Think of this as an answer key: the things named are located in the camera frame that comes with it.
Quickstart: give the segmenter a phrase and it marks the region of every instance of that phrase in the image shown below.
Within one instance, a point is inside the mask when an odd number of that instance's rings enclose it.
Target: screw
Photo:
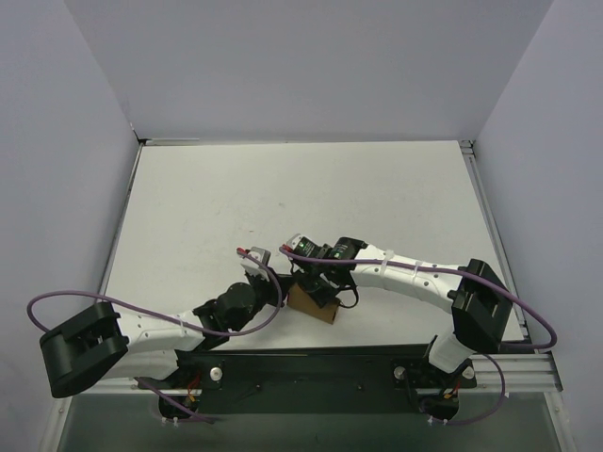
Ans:
[[[394,378],[395,379],[404,379],[404,374],[406,373],[406,369],[399,365],[394,369]]]
[[[473,379],[475,377],[475,370],[470,365],[463,371],[463,377],[466,379]]]
[[[222,369],[219,367],[212,367],[209,371],[209,378],[213,381],[220,381],[222,379]]]

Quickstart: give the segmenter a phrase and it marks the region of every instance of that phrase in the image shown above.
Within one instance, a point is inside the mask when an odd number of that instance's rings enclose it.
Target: gray panel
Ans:
[[[66,0],[141,137],[476,137],[550,0]]]
[[[603,2],[557,0],[477,140],[519,294],[554,349],[579,450],[601,450]],[[531,328],[542,338],[541,329]]]
[[[496,398],[464,395],[459,418],[487,410]],[[498,413],[468,427],[430,426],[422,414],[265,414],[174,428],[154,418],[155,405],[150,395],[79,395],[59,451],[559,450],[542,395],[512,395]]]
[[[62,1],[0,2],[0,74],[0,450],[31,451],[51,397],[25,305],[96,289],[138,146]]]

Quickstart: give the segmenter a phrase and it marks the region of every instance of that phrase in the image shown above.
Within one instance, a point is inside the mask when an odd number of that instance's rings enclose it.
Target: white tabletop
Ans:
[[[456,141],[156,146],[142,150],[106,292],[165,314],[190,310],[245,281],[237,247],[269,249],[287,272],[278,247],[295,233],[440,264],[474,257],[500,275]],[[451,322],[417,299],[360,296],[332,326],[284,308],[221,348],[422,344]],[[514,312],[504,339],[523,339]]]

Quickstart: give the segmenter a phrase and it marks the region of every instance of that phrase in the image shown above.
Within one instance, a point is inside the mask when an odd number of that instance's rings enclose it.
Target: gray wall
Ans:
[[[66,0],[140,137],[475,138],[550,0]]]
[[[60,0],[2,2],[0,74],[0,450],[37,450],[51,397],[25,305],[97,288],[137,143]]]
[[[477,160],[520,295],[559,332],[580,450],[603,446],[602,120],[603,2],[556,0],[480,133]]]

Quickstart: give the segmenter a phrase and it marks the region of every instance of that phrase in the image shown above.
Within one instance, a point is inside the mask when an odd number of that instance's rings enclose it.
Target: brown box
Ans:
[[[294,284],[289,290],[289,297],[286,305],[291,309],[295,309],[296,311],[308,314],[318,320],[333,325],[337,310],[339,309],[339,299],[335,299],[324,308],[319,308],[308,294],[301,290],[297,284]]]

